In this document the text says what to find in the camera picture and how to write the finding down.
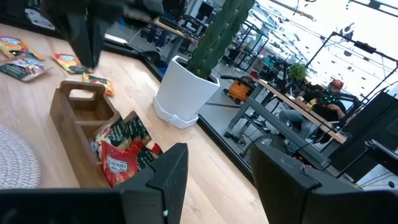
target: snack packet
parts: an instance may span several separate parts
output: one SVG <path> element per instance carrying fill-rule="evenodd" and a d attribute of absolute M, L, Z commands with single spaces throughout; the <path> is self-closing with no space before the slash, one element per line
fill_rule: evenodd
<path fill-rule="evenodd" d="M 54 59 L 62 66 L 65 71 L 71 74 L 93 73 L 94 70 L 81 65 L 78 58 L 68 54 L 53 54 Z"/>
<path fill-rule="evenodd" d="M 129 115 L 126 116 L 124 123 L 126 124 L 127 131 L 132 141 L 140 140 L 143 145 L 146 146 L 148 142 L 152 140 L 135 111 L 130 112 Z"/>
<path fill-rule="evenodd" d="M 49 69 L 46 69 L 41 61 L 33 57 L 14 57 L 0 62 L 0 72 L 23 82 L 37 78 Z"/>
<path fill-rule="evenodd" d="M 161 154 L 163 154 L 159 145 L 154 143 L 154 147 L 152 149 L 148 149 L 143 145 L 141 141 L 134 141 L 128 150 L 128 153 L 134 154 L 137 156 L 138 160 L 138 170 L 141 170 L 148 166 L 152 161 L 157 159 Z"/>
<path fill-rule="evenodd" d="M 9 58 L 28 56 L 44 60 L 43 55 L 38 54 L 35 50 L 29 47 L 27 42 L 18 38 L 0 36 L 0 50 Z"/>
<path fill-rule="evenodd" d="M 95 84 L 102 84 L 105 86 L 106 91 L 105 94 L 109 96 L 114 95 L 113 85 L 111 80 L 107 80 L 105 78 L 98 78 L 89 74 L 83 74 L 83 82 L 85 83 L 95 83 Z"/>
<path fill-rule="evenodd" d="M 112 187 L 123 183 L 138 172 L 137 156 L 103 141 L 102 167 Z"/>
<path fill-rule="evenodd" d="M 102 142 L 107 142 L 121 150 L 129 147 L 131 139 L 122 118 L 97 130 L 94 138 L 90 140 L 90 146 L 99 159 L 102 158 Z"/>

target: green cactus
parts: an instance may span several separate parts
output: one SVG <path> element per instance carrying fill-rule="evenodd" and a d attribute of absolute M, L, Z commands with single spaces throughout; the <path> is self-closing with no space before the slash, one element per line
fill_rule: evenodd
<path fill-rule="evenodd" d="M 248 18 L 249 10 L 256 0 L 226 0 L 221 11 L 208 26 L 205 35 L 188 61 L 187 69 L 196 76 L 207 79 L 242 23 Z"/>

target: woven placemat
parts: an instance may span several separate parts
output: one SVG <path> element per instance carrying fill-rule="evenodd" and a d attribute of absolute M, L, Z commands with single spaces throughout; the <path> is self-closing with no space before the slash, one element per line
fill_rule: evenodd
<path fill-rule="evenodd" d="M 39 182 L 39 160 L 32 148 L 0 125 L 0 189 L 35 188 Z"/>

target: wooden handle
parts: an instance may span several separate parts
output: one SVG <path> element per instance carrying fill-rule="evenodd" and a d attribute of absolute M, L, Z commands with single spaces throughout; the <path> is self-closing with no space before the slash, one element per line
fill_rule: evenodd
<path fill-rule="evenodd" d="M 60 84 L 60 91 L 65 94 L 67 98 L 70 96 L 72 90 L 86 90 L 94 92 L 91 100 L 101 97 L 105 94 L 105 86 L 94 83 L 83 83 L 75 81 L 62 81 Z"/>

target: wooden caddy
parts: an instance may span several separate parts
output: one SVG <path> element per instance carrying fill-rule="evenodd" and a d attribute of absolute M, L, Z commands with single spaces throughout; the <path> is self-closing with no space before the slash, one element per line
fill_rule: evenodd
<path fill-rule="evenodd" d="M 94 95 L 74 98 L 70 97 L 72 90 L 87 90 Z M 81 188 L 110 188 L 100 160 L 89 144 L 97 129 L 121 117 L 104 93 L 103 85 L 63 81 L 55 90 L 50 108 L 52 121 Z"/>

